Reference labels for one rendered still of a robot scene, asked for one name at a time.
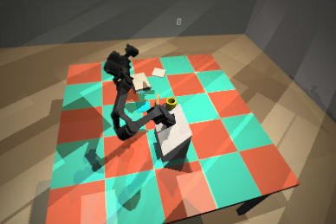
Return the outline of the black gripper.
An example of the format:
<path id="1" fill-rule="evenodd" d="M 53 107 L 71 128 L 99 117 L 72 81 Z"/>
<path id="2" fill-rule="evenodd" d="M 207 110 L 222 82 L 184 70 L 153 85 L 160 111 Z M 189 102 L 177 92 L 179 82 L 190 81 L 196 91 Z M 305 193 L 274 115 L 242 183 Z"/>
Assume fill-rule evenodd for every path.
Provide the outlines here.
<path id="1" fill-rule="evenodd" d="M 127 66 L 127 67 L 131 68 L 131 66 L 129 66 L 129 63 L 131 61 L 128 59 L 128 57 L 129 56 L 135 57 L 139 53 L 139 50 L 127 43 L 126 48 L 125 48 L 125 52 L 126 53 L 124 54 L 124 60 L 122 62 L 120 62 L 119 65 L 120 66 Z"/>

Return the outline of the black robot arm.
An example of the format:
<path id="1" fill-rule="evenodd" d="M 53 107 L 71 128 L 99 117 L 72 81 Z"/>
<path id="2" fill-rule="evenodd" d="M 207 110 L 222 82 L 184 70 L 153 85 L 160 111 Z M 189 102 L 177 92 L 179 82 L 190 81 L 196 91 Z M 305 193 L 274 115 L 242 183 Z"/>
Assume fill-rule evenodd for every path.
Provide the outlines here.
<path id="1" fill-rule="evenodd" d="M 153 120 L 156 125 L 162 123 L 169 128 L 176 124 L 175 115 L 170 114 L 166 108 L 162 105 L 156 104 L 149 110 L 147 114 L 138 119 L 132 121 L 125 112 L 125 104 L 128 92 L 133 85 L 133 77 L 130 76 L 130 68 L 127 66 L 120 66 L 119 63 L 124 60 L 124 55 L 119 55 L 115 50 L 107 58 L 104 70 L 107 74 L 113 75 L 113 83 L 116 86 L 116 99 L 114 101 L 113 110 L 110 117 L 113 121 L 113 130 L 120 141 L 126 141 L 128 138 L 134 136 L 139 128 Z M 118 82 L 117 80 L 120 79 Z M 120 127 L 120 118 L 123 119 L 126 124 Z"/>

